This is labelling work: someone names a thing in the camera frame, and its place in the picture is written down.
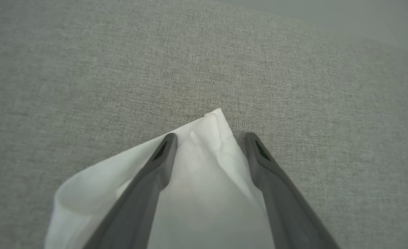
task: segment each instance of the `wrinkled white cloth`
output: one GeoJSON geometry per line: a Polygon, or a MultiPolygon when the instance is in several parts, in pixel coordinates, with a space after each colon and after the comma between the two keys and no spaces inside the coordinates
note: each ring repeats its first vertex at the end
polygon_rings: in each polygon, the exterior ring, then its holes
{"type": "MultiPolygon", "coordinates": [[[[274,248],[262,193],[221,109],[172,131],[178,149],[148,248],[274,248]]],[[[165,134],[95,164],[56,191],[46,249],[82,248],[165,134]]]]}

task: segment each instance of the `gray textile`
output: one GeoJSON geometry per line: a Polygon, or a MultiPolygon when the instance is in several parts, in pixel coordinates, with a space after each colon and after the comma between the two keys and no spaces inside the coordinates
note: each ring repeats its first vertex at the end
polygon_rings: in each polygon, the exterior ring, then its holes
{"type": "Polygon", "coordinates": [[[0,248],[72,174],[221,107],[342,248],[408,249],[408,52],[206,0],[0,0],[0,248]]]}

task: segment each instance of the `white cloth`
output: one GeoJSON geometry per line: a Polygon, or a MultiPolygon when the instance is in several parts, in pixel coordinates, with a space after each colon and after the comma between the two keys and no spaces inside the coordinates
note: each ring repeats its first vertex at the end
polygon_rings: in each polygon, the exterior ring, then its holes
{"type": "MultiPolygon", "coordinates": [[[[221,111],[172,131],[178,149],[148,248],[274,248],[262,193],[221,111]]],[[[95,164],[56,191],[46,249],[82,248],[165,135],[95,164]]]]}

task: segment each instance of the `gray tablecloth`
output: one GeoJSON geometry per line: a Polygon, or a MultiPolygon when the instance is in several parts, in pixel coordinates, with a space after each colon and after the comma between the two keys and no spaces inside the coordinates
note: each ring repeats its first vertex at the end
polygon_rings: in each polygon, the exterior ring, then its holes
{"type": "Polygon", "coordinates": [[[0,0],[0,248],[42,248],[64,180],[217,107],[343,248],[408,248],[408,52],[206,0],[0,0]]]}

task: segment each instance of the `gray fabric surface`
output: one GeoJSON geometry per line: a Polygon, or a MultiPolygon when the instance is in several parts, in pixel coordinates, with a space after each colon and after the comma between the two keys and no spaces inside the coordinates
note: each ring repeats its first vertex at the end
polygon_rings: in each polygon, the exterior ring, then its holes
{"type": "Polygon", "coordinates": [[[0,248],[72,174],[222,107],[342,248],[408,248],[408,52],[205,0],[0,0],[0,248]]]}

